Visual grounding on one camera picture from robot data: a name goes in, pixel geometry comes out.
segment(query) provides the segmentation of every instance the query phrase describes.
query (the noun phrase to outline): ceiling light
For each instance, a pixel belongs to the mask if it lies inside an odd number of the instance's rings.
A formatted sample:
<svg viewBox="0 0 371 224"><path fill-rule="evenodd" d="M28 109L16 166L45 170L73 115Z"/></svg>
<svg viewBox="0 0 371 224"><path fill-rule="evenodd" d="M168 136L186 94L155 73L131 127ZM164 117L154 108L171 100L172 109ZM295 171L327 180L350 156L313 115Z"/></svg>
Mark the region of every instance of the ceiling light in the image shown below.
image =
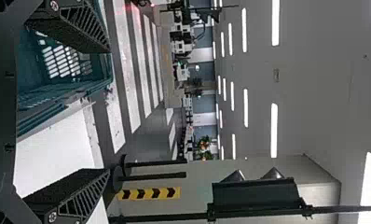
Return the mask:
<svg viewBox="0 0 371 224"><path fill-rule="evenodd" d="M272 104L270 109L270 157L278 157L278 105Z"/></svg>

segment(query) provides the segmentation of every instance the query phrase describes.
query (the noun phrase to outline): floor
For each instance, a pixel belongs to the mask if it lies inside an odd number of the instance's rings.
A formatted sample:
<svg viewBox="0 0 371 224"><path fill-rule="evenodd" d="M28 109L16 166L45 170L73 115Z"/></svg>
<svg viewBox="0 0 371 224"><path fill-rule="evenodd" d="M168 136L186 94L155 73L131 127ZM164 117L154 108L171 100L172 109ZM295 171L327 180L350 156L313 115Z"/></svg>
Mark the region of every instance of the floor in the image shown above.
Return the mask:
<svg viewBox="0 0 371 224"><path fill-rule="evenodd" d="M130 0L104 2L115 81L88 102L73 103L66 119L19 140L14 185L21 197L81 168L113 168L123 154L130 161L173 158L183 115L164 105L153 10ZM113 196L105 193L106 206ZM91 224L107 217L103 201L95 213Z"/></svg>

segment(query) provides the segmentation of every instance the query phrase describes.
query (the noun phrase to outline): yellow and black warning stripe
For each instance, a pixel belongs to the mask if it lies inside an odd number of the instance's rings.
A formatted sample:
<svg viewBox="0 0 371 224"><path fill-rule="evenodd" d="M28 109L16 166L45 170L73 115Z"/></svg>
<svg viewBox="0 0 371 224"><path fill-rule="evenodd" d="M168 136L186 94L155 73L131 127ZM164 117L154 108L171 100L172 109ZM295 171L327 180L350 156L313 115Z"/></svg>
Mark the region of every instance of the yellow and black warning stripe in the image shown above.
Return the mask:
<svg viewBox="0 0 371 224"><path fill-rule="evenodd" d="M180 199L181 188L122 189L117 198L120 201L169 200Z"/></svg>

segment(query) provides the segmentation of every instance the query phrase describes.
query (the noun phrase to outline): black metal frame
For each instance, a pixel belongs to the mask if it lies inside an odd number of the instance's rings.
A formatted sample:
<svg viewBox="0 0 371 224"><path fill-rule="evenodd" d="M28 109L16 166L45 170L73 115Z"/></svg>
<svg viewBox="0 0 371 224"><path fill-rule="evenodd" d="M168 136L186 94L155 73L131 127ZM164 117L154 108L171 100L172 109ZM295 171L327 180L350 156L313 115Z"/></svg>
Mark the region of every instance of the black metal frame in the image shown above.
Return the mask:
<svg viewBox="0 0 371 224"><path fill-rule="evenodd" d="M17 65L21 28L43 0L0 0L0 223L41 224L13 185L17 138Z"/></svg>

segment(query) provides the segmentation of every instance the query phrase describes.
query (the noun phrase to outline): machine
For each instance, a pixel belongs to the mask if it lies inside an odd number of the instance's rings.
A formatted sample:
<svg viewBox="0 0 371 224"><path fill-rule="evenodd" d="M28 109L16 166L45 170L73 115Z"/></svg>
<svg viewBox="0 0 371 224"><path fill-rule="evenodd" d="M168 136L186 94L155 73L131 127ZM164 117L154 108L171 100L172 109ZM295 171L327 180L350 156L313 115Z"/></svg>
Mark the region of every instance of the machine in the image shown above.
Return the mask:
<svg viewBox="0 0 371 224"><path fill-rule="evenodd" d="M173 75L176 81L187 81L190 78L190 73L186 63L173 65Z"/></svg>

